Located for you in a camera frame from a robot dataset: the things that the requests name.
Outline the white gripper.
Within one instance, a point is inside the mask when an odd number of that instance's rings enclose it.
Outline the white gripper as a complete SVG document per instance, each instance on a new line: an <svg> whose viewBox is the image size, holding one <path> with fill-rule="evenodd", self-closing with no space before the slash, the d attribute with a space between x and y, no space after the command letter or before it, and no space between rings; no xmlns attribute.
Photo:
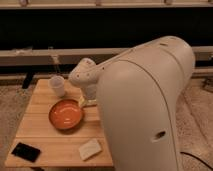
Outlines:
<svg viewBox="0 0 213 171"><path fill-rule="evenodd" d="M88 85L81 89L82 96L81 96L80 102L79 102L80 108L97 105L96 90L97 90L97 87L95 84Z"/></svg>

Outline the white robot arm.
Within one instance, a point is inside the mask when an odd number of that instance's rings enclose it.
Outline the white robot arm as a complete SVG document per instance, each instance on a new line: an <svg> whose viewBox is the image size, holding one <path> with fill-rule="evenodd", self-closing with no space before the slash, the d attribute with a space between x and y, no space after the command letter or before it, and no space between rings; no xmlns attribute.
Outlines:
<svg viewBox="0 0 213 171"><path fill-rule="evenodd" d="M69 82L97 101L116 171L182 171L176 103L194 67L191 46L165 36L71 71Z"/></svg>

